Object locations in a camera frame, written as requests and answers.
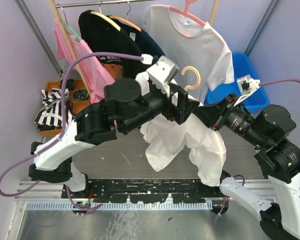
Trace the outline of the cream wooden hanger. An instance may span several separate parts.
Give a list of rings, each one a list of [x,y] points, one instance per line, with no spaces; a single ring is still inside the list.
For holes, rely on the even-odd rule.
[[[184,90],[188,92],[189,90],[196,90],[201,85],[201,74],[194,66],[185,66],[181,75],[184,76],[187,72],[191,72],[192,80],[188,80],[184,87]]]

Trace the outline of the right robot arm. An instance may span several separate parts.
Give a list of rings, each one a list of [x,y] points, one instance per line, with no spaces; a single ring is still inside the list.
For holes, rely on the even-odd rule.
[[[232,93],[197,107],[194,114],[213,131],[227,127],[254,146],[254,157],[274,188],[275,200],[257,196],[228,174],[209,184],[210,193],[235,200],[258,220],[270,239],[300,240],[300,149],[288,140],[296,128],[288,110],[269,104],[253,117]]]

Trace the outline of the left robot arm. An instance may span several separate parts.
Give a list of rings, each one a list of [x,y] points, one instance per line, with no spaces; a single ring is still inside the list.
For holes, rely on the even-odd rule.
[[[132,78],[122,78],[104,88],[104,99],[79,112],[63,133],[38,145],[29,166],[29,177],[35,181],[62,183],[78,197],[90,193],[88,178],[72,161],[76,153],[127,135],[132,130],[163,115],[169,121],[183,124],[199,106],[186,91],[173,83],[172,95],[167,96],[154,84],[142,95],[141,85]]]

